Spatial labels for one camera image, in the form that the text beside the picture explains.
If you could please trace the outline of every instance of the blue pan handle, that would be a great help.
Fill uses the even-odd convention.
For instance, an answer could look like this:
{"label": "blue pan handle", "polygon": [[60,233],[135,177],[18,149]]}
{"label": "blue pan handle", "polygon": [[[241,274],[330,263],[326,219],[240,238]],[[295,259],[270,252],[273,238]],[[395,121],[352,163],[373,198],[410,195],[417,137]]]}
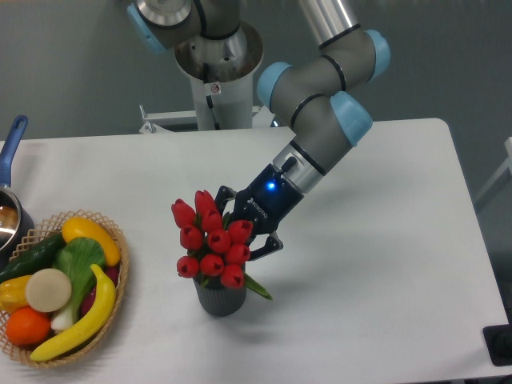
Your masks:
{"label": "blue pan handle", "polygon": [[29,119],[22,115],[17,116],[13,121],[2,152],[0,152],[0,186],[10,186],[10,168],[28,122]]}

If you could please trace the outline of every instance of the saucepan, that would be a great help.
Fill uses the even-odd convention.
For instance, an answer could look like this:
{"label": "saucepan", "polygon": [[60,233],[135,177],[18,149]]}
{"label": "saucepan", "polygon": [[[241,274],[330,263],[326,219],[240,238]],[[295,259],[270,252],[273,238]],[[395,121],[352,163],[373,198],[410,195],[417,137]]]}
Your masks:
{"label": "saucepan", "polygon": [[26,236],[29,229],[34,228],[32,218],[10,190],[14,154],[27,124],[26,116],[16,117],[0,152],[0,271],[6,267],[23,236]]}

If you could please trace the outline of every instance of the green vegetable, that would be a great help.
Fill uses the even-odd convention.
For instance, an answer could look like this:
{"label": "green vegetable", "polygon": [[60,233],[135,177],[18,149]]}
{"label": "green vegetable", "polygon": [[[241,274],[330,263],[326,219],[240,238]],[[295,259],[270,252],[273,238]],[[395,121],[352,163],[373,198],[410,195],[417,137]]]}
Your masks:
{"label": "green vegetable", "polygon": [[44,238],[32,248],[24,251],[16,259],[11,260],[6,268],[0,272],[0,284],[38,270],[51,267],[57,251],[66,245],[60,232]]}
{"label": "green vegetable", "polygon": [[260,296],[263,296],[267,300],[273,300],[272,296],[270,296],[270,294],[267,292],[267,290],[265,288],[263,288],[263,286],[259,282],[254,280],[251,276],[249,276],[245,272],[243,273],[243,277],[244,277],[244,285],[246,286],[247,289],[252,290],[253,292],[256,292],[257,294],[259,294]]}
{"label": "green vegetable", "polygon": [[90,268],[92,264],[105,267],[103,248],[92,238],[71,240],[55,258],[54,268],[70,278],[72,294],[68,303],[52,317],[51,327],[54,331],[62,332],[78,321],[80,305],[96,284],[96,277]]}

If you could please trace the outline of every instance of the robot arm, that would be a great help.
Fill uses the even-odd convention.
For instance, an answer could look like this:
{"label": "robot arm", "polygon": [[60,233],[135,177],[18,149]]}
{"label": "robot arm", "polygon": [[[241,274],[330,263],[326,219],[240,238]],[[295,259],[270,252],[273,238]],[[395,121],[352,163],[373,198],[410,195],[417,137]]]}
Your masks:
{"label": "robot arm", "polygon": [[280,221],[371,128],[371,117],[344,91],[390,63],[386,40],[363,31],[342,0],[301,0],[300,6],[321,57],[300,69],[275,63],[258,83],[260,99],[296,136],[247,188],[235,193],[223,186],[216,197],[221,208],[235,199],[230,220],[251,220],[254,237],[269,234],[253,260],[282,248],[275,232]]}
{"label": "robot arm", "polygon": [[240,21],[239,0],[136,0],[128,15],[153,52],[174,49],[199,130],[252,127],[263,48],[258,32]]}
{"label": "robot arm", "polygon": [[[234,199],[230,220],[251,220],[253,240],[268,234],[266,244],[251,252],[253,260],[282,248],[276,234],[280,221],[371,128],[371,117],[345,91],[378,76],[390,63],[386,40],[376,31],[363,31],[346,0],[298,4],[320,57],[302,68],[275,63],[263,72],[257,87],[263,103],[296,135],[247,188],[235,192],[221,186],[215,199],[221,211]],[[136,0],[136,6],[129,7],[142,36],[160,50],[174,47],[180,67],[200,81],[200,87],[193,84],[198,122],[207,104],[213,122],[218,126],[220,121],[222,128],[244,127],[236,113],[251,113],[250,75],[262,57],[259,36],[240,22],[239,7],[239,0]],[[237,89],[244,77],[250,83]],[[234,84],[234,100],[228,95],[212,102],[211,95],[202,92],[203,83],[215,80]],[[236,104],[242,99],[240,91],[250,94],[243,108]],[[216,107],[215,113],[213,104],[225,109]]]}

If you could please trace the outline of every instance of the yellow pepper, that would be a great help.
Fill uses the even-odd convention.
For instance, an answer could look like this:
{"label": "yellow pepper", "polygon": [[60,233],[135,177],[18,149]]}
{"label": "yellow pepper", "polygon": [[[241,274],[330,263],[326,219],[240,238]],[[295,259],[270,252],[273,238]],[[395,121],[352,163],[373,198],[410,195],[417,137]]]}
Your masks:
{"label": "yellow pepper", "polygon": [[116,266],[121,260],[118,245],[112,237],[96,222],[75,216],[69,218],[62,226],[62,236],[66,243],[74,238],[92,238],[99,242],[105,253],[105,263],[107,266]]}
{"label": "yellow pepper", "polygon": [[64,330],[38,346],[30,354],[30,358],[35,362],[46,362],[86,342],[109,319],[115,304],[115,285],[100,266],[93,264],[90,268],[96,276],[96,299],[92,307],[71,328]]}
{"label": "yellow pepper", "polygon": [[19,308],[28,306],[25,287],[31,275],[12,278],[0,284],[0,310],[12,313]]}

